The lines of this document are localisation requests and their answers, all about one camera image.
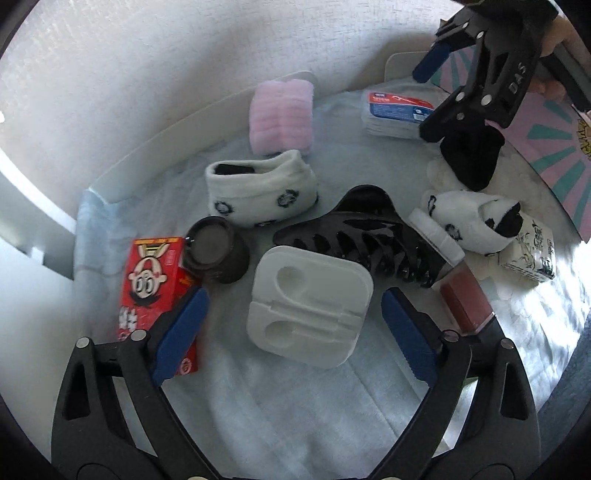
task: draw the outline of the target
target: white sock with black pattern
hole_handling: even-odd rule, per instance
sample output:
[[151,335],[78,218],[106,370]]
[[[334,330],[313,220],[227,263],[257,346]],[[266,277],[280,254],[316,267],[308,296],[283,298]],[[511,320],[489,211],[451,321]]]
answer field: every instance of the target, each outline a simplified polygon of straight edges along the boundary
[[209,211],[243,228],[299,215],[318,199],[318,181],[297,150],[269,160],[231,160],[206,170]]

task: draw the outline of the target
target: pink folded cloth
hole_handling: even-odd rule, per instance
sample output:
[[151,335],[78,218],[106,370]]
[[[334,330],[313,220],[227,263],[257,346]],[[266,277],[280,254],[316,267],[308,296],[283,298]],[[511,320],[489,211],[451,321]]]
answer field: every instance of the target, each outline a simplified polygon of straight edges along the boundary
[[255,155],[288,150],[310,153],[313,97],[314,85],[306,80],[261,83],[251,103],[252,152]]

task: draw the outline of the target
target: finger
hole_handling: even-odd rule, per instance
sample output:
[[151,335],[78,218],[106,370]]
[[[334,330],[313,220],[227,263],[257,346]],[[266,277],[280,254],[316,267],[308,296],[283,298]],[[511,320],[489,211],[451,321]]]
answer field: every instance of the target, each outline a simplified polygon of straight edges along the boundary
[[538,80],[537,78],[533,78],[531,80],[530,86],[528,87],[527,91],[531,92],[531,93],[539,93],[539,94],[543,95],[546,93],[546,85],[541,80]]
[[572,25],[566,18],[556,17],[542,39],[542,56],[550,55],[556,45],[571,35],[572,29]]
[[558,80],[546,82],[544,97],[556,102],[564,100],[566,97],[566,88]]

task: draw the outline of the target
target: white container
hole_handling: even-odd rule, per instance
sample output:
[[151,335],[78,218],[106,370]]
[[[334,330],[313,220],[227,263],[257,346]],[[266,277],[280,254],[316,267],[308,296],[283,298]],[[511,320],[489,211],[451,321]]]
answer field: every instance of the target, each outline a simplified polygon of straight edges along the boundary
[[445,98],[431,83],[393,80],[364,91],[361,120],[371,135],[418,140],[420,125]]
[[499,253],[499,265],[538,282],[556,276],[556,255],[552,230],[521,213],[523,226],[517,238]]
[[357,263],[275,247],[256,268],[248,336],[268,352],[337,367],[353,353],[373,292]]

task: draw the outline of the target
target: black sock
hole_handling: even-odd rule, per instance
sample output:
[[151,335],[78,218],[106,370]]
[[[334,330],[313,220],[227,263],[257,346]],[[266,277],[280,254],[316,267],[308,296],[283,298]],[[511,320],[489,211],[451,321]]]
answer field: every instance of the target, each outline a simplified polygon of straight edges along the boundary
[[475,131],[447,135],[441,142],[441,153],[457,179],[474,192],[479,192],[491,182],[503,145],[503,134],[490,125],[484,125]]

